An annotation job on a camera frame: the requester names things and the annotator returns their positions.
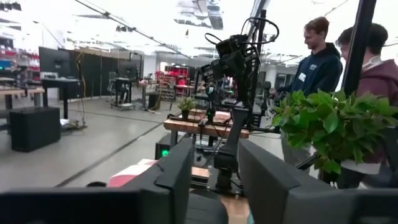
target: green light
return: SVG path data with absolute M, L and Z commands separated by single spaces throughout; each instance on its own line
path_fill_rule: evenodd
M 165 157 L 169 154 L 169 150 L 167 150 L 167 149 L 163 149 L 163 150 L 161 150 L 161 152 L 162 152 L 162 157 Z

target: maroon hoodie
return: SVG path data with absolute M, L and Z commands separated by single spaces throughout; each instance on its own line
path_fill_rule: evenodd
M 361 96 L 367 91 L 373 95 L 386 97 L 390 105 L 398 106 L 398 66 L 394 60 L 386 60 L 361 74 L 356 94 Z M 384 158 L 383 148 L 378 147 L 374 154 L 364 157 L 364 162 L 380 163 Z

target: small potted plant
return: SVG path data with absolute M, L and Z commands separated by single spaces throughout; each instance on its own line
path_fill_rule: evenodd
M 370 93 L 346 97 L 343 90 L 333 94 L 318 90 L 306 97 L 296 91 L 275 110 L 273 125 L 285 132 L 293 147 L 312 144 L 318 158 L 315 168 L 326 173 L 339 174 L 339 161 L 363 162 L 382 140 L 381 131 L 398 124 L 393 118 L 398 108 Z
M 190 97 L 182 98 L 178 104 L 183 119 L 188 119 L 189 111 L 195 108 L 195 101 Z

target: gray floor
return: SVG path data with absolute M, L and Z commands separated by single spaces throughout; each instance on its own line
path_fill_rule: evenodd
M 23 100 L 24 106 L 31 102 Z M 14 100 L 14 107 L 21 107 Z M 111 109 L 106 98 L 84 103 L 88 125 L 83 132 L 62 136 L 58 143 L 31 153 L 11 150 L 10 137 L 0 133 L 0 190 L 17 187 L 78 187 L 109 177 L 139 160 L 153 159 L 155 142 L 167 131 L 162 122 L 178 111 L 175 103 L 162 102 L 159 113 Z M 81 103 L 69 104 L 69 117 L 81 119 Z M 255 134 L 251 140 L 281 157 L 280 139 Z

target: man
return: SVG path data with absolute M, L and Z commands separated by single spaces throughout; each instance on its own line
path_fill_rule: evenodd
M 336 41 L 345 60 L 348 59 L 352 33 L 353 28 L 350 27 L 344 30 Z M 398 67 L 394 60 L 382 61 L 380 58 L 381 49 L 387 38 L 388 32 L 383 26 L 371 24 L 356 94 L 360 96 L 370 92 L 373 95 L 388 98 L 390 105 L 398 105 Z M 337 180 L 338 188 L 357 188 L 366 174 L 379 173 L 383 160 L 383 148 L 377 147 L 374 154 L 365 156 L 362 164 L 343 161 L 341 175 Z
M 325 42 L 328 30 L 329 21 L 325 17 L 316 18 L 304 26 L 304 43 L 311 50 L 311 55 L 299 63 L 292 83 L 279 88 L 278 92 L 302 90 L 305 95 L 309 95 L 318 89 L 326 92 L 335 90 L 343 65 L 339 51 L 332 43 Z M 283 131 L 281 141 L 284 160 L 288 164 L 296 166 L 310 157 L 310 145 L 303 149 L 292 148 Z

